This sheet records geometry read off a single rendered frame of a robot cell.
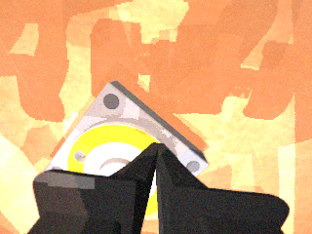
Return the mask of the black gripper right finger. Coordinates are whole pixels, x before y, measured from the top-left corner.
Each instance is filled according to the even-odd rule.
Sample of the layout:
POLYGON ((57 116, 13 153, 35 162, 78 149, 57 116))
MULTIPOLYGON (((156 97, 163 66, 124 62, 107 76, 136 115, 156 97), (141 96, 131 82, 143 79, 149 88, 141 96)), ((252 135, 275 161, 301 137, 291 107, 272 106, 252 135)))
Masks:
POLYGON ((158 143, 156 191, 159 234, 194 234, 202 216, 277 222, 290 214, 274 194, 210 188, 190 173, 164 144, 158 143))

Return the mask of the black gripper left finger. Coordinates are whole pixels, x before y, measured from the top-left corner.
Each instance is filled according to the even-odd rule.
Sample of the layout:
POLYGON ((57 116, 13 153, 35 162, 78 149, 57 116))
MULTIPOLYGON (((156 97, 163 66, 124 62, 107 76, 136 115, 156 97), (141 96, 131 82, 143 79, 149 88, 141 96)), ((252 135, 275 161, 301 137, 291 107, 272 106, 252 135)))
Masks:
POLYGON ((32 181, 39 217, 42 212, 115 220, 121 234, 140 234, 155 175, 158 142, 110 175, 48 170, 32 181))

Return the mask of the yellow round plate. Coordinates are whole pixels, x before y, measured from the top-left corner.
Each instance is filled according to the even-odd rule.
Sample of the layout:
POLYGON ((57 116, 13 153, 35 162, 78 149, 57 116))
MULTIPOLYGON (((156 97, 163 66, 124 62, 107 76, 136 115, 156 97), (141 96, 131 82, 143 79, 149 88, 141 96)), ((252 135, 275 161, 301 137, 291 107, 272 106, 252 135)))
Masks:
MULTIPOLYGON (((73 172, 98 174, 104 161, 111 158, 132 161, 152 142, 164 143, 156 135, 138 125, 119 121, 105 122, 91 127, 76 139, 67 155, 67 169, 73 172), (78 151, 83 152, 87 159, 80 157, 78 151)), ((156 175, 154 175, 145 216, 157 212, 156 175)))

